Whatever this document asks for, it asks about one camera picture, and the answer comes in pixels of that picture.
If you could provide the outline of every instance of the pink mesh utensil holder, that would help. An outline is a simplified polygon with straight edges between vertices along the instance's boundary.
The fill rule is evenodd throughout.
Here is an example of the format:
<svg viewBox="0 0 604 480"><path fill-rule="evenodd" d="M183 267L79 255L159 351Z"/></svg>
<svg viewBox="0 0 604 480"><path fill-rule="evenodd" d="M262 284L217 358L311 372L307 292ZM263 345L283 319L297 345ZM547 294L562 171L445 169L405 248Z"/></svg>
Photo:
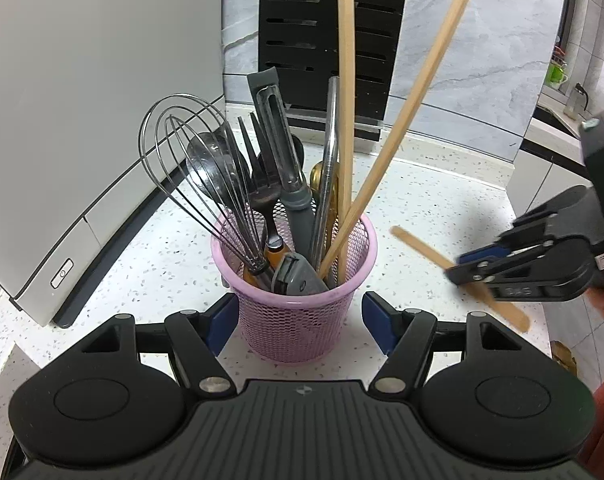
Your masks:
<svg viewBox="0 0 604 480"><path fill-rule="evenodd" d="M274 216L278 232L293 250L280 204ZM232 236L231 230L227 228L226 234ZM242 279L242 263L215 238L211 238L211 251L220 274L237 294L240 329L249 346L265 359L297 364L322 357L335 346L353 293L373 268L378 242L373 225L362 215L349 237L346 282L312 296L281 296L260 290Z"/></svg>

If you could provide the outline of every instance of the round black pad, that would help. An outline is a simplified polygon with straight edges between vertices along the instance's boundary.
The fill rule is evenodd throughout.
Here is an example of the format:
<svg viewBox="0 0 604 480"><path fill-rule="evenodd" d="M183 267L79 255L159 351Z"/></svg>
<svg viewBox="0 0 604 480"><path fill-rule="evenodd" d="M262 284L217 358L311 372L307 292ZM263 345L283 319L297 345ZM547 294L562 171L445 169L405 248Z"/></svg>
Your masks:
<svg viewBox="0 0 604 480"><path fill-rule="evenodd" d="M525 377L492 377L476 388L480 405L509 418L536 416L546 410L551 396L542 384Z"/></svg>
<svg viewBox="0 0 604 480"><path fill-rule="evenodd" d="M128 403L127 387L110 379L82 379L63 386L55 396L58 412L77 420L113 416Z"/></svg>
<svg viewBox="0 0 604 480"><path fill-rule="evenodd" d="M594 421L586 386L538 351L483 351L435 374L419 403L442 442L502 465L573 456Z"/></svg>
<svg viewBox="0 0 604 480"><path fill-rule="evenodd" d="M87 467L160 446L183 421L185 405L178 384L135 354L67 352L20 386L8 411L29 458Z"/></svg>

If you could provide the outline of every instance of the white cabinet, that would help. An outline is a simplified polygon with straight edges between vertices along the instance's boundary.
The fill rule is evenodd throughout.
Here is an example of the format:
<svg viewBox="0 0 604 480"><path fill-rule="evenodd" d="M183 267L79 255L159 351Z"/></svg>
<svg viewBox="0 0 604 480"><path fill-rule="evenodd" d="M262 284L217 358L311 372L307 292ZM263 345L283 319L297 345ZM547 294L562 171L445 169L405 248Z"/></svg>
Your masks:
<svg viewBox="0 0 604 480"><path fill-rule="evenodd" d="M521 216L533 202L551 168L551 163L520 150L513 165L515 170L506 187L506 194L511 201L515 215Z"/></svg>
<svg viewBox="0 0 604 480"><path fill-rule="evenodd" d="M551 170L548 172L546 179L542 183L542 186L535 195L533 202L531 203L530 209L539 206L541 203L553 198L555 195L563 192L565 189L569 189L573 186L591 187L591 182L585 178L566 170L556 164L553 164Z"/></svg>
<svg viewBox="0 0 604 480"><path fill-rule="evenodd" d="M220 30L221 0L0 0L0 285L38 323L152 190L148 108L222 95Z"/></svg>

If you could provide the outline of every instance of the wooden chopstick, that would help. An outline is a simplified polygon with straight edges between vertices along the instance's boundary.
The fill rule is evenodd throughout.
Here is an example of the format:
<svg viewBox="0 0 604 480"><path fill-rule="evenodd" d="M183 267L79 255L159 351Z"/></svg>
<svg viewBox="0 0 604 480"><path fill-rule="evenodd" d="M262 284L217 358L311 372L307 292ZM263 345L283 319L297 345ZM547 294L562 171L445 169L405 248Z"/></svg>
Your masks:
<svg viewBox="0 0 604 480"><path fill-rule="evenodd" d="M391 128L391 131L378 154L378 158L368 172L367 178L364 181L364 184L362 184L354 202L351 204L348 213L346 216L342 215L342 223L338 229L338 234L327 251L322 264L320 264L320 269L318 270L320 278L326 276L333 260L335 260L338 252L349 239L349 234L353 231L355 224L358 222L362 213L364 213L368 202L376 192L380 181L386 173L388 165L391 163L397 149L400 147L400 143L402 143L406 130L415 117L415 114L422 103L422 99L424 99L426 91L429 89L429 85L440 66L444 53L447 51L448 45L453 38L453 34L458 27L458 23L462 18L462 14L464 13L468 1L469 0L453 0L451 2L447 14L444 17L444 21L440 26L440 30L435 37L433 46L424 60L420 73L417 75L415 83L413 84L413 88L411 88L411 92L404 102L396 122ZM342 113L342 104L340 104L340 113ZM342 152L340 152L340 168L342 168L342 160Z"/></svg>
<svg viewBox="0 0 604 480"><path fill-rule="evenodd" d="M355 126L355 2L338 0L338 225L351 208L353 176L353 128ZM338 285L346 280L349 245L344 244L338 258Z"/></svg>
<svg viewBox="0 0 604 480"><path fill-rule="evenodd" d="M416 238L400 226L394 225L391 227L391 234L442 269L448 269L455 265L438 251L429 247L422 240ZM531 320L528 316L512 303L507 301L495 301L491 291L484 283L467 283L466 285L463 285L463 288L471 296L476 298L477 301L481 301L494 312L500 314L500 316L506 319L506 321L511 323L515 328L521 332L528 332L528 329L531 326Z"/></svg>

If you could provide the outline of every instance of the speckled white countertop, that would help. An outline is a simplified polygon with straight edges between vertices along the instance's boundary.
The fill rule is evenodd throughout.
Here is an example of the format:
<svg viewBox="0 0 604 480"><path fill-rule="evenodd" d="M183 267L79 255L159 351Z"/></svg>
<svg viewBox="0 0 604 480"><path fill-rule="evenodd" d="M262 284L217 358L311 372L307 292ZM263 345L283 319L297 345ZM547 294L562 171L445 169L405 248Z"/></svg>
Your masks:
<svg viewBox="0 0 604 480"><path fill-rule="evenodd" d="M306 145L306 172L320 160L322 148ZM354 189L359 189L373 155L357 153ZM514 218L504 189L448 171L404 160L391 164L367 208L375 226L378 259L355 293L336 348L321 361L282 367L260 359L236 330L220 360L239 387L246 378L297 380L359 378L365 384L384 361L362 323L362 294L374 290L396 308L414 307L440 320L463 321L471 310L485 310L450 284L441 270L389 234L398 224L451 259L490 243ZM0 368L17 344L35 364L44 366L92 329L119 312L137 322L159 322L185 308L205 310L226 289L210 256L208 234L170 202L151 217L93 293L74 325L66 330L40 327L0 299ZM542 307L521 304L531 318L524 337L547 354L548 332ZM436 354L431 372L456 362L459 355ZM144 362L169 370L168 361L143 356Z"/></svg>

